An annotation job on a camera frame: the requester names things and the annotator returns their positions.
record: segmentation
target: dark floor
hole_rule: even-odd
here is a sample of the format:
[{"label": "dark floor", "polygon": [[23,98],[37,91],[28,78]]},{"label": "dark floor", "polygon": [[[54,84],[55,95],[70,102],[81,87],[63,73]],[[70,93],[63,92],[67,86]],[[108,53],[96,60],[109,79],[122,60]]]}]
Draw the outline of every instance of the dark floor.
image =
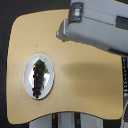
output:
[{"label": "dark floor", "polygon": [[[0,128],[28,128],[28,124],[11,125],[6,112],[6,64],[11,27],[23,14],[67,9],[70,0],[0,0]],[[104,121],[105,128],[119,128],[120,121]]]}]

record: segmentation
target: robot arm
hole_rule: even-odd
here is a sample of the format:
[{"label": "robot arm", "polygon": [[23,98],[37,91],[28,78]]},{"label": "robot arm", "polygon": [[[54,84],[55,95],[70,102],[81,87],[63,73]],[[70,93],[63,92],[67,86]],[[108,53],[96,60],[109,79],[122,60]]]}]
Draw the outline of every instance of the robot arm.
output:
[{"label": "robot arm", "polygon": [[128,5],[113,0],[72,0],[57,37],[128,56]]}]

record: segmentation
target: black background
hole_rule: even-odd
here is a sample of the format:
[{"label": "black background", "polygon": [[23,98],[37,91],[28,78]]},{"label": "black background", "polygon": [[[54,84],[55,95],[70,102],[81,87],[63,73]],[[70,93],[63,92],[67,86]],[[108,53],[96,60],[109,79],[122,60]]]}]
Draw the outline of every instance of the black background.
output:
[{"label": "black background", "polygon": [[[6,111],[6,67],[11,27],[20,15],[54,9],[69,9],[70,0],[0,0],[0,128],[28,128],[11,125]],[[104,120],[104,128],[119,128],[120,120]]]}]

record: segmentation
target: tan board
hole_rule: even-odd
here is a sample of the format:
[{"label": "tan board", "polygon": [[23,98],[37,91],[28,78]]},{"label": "tan board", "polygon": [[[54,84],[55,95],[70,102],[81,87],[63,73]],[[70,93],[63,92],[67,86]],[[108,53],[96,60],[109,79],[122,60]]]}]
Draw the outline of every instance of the tan board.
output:
[{"label": "tan board", "polygon": [[[105,119],[118,119],[123,111],[121,57],[95,47],[63,43],[55,36],[67,10],[38,12],[13,24],[7,64],[7,116],[12,124],[40,116],[77,111]],[[48,56],[55,80],[50,94],[33,100],[25,91],[23,73],[36,53]]]}]

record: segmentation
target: wooden panel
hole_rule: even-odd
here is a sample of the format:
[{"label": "wooden panel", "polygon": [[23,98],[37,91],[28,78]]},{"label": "wooden panel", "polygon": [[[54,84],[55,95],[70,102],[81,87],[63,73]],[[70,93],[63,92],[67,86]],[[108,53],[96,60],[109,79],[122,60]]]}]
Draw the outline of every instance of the wooden panel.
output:
[{"label": "wooden panel", "polygon": [[[75,42],[61,42],[56,31],[67,10],[38,12],[13,24],[7,64],[7,114],[19,124],[61,111],[77,111],[118,119],[123,110],[121,57]],[[33,100],[25,91],[23,73],[28,59],[48,56],[55,80],[50,94]]]}]

